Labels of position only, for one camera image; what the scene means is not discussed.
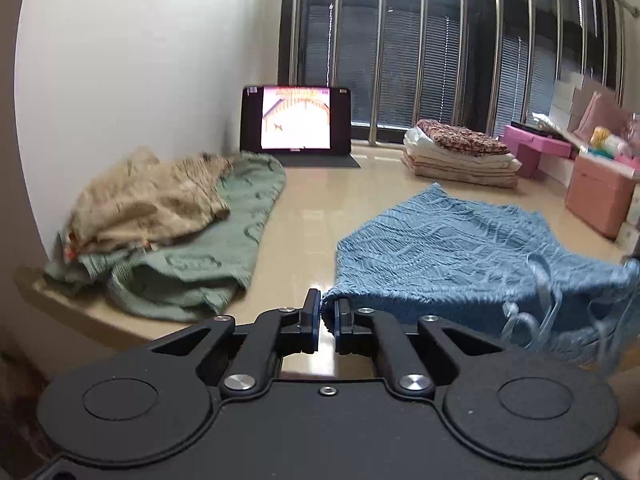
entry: green cloth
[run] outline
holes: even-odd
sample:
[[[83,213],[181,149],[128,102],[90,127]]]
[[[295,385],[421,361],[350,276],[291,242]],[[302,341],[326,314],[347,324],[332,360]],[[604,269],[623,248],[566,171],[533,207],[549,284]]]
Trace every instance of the green cloth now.
[[[254,273],[258,244],[286,176],[270,155],[241,153],[218,184],[226,220],[157,251],[85,254],[70,266],[52,262],[46,274],[73,294],[106,281],[108,296],[137,316],[197,322],[220,314]]]

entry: black tablet bezel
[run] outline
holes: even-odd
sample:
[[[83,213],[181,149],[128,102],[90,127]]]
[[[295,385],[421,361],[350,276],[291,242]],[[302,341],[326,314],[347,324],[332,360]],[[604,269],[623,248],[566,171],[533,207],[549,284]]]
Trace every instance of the black tablet bezel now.
[[[246,86],[242,90],[242,112],[240,119],[240,149],[254,153],[307,153],[310,155],[345,156],[351,153],[351,91],[348,88],[329,88],[328,149],[282,149],[262,148],[262,98],[264,86]],[[268,88],[319,88],[309,86],[269,86]]]

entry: cartoon image on screen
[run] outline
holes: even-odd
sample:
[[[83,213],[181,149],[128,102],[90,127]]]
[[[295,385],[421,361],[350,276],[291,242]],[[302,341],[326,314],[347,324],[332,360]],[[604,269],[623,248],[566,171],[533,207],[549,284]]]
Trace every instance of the cartoon image on screen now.
[[[329,149],[329,89],[265,87],[264,150]]]

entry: blue cloth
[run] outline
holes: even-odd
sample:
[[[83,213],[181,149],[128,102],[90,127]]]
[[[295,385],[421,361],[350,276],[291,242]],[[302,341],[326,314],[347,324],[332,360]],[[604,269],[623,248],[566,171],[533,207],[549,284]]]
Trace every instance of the blue cloth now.
[[[532,255],[544,262],[559,299],[543,350],[586,364],[615,333],[628,339],[637,330],[634,260],[622,266],[573,254],[540,213],[459,200],[439,184],[338,243],[336,284],[322,304],[332,308],[333,300],[348,298],[352,308],[385,310],[402,323],[435,314],[500,336],[505,302],[516,303],[538,322],[548,314]]]

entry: table surface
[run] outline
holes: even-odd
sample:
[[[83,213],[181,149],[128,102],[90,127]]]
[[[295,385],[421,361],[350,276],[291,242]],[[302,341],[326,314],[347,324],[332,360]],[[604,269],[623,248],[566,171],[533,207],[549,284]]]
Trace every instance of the table surface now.
[[[261,312],[281,306],[302,307],[309,288],[328,290],[334,283],[337,242],[434,182],[413,176],[399,150],[354,146],[352,155],[361,169],[287,168],[287,184],[266,225],[251,286],[226,310],[236,323],[251,323]],[[575,253],[608,262],[622,256],[612,242],[564,208],[560,185],[524,179],[513,190],[445,180],[440,184],[458,198],[542,212],[558,239]],[[67,298],[48,287],[38,270],[19,269],[15,278],[29,303],[111,348],[128,348],[185,326],[124,314],[96,292]],[[319,347],[312,356],[288,356],[283,370],[318,376],[370,373],[363,359],[336,356],[324,328]]]

